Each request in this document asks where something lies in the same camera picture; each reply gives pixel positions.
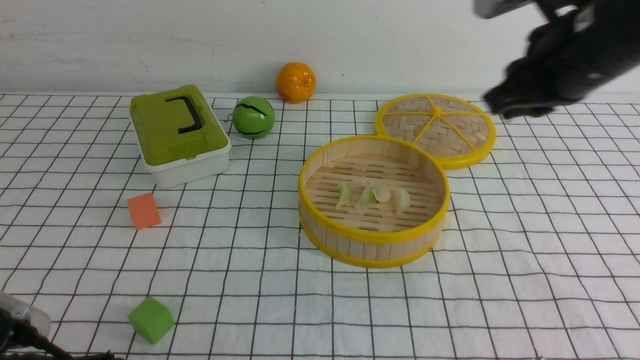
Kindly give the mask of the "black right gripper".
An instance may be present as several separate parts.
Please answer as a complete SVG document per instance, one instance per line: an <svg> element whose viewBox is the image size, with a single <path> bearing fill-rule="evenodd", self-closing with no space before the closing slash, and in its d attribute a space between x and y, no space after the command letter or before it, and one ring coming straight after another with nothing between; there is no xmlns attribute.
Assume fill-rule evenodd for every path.
<svg viewBox="0 0 640 360"><path fill-rule="evenodd" d="M483 95L505 119L542 117L576 104L640 61L637 0L535 0L546 23L528 36L523 57Z"/></svg>

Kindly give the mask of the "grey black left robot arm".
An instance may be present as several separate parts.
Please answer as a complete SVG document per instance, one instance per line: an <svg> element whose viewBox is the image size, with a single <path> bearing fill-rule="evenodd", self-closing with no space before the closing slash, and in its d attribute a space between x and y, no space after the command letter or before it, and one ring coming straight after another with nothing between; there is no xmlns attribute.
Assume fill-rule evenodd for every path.
<svg viewBox="0 0 640 360"><path fill-rule="evenodd" d="M51 318L18 297L0 293L0 358L2 360L118 360L107 351L73 356L48 339Z"/></svg>

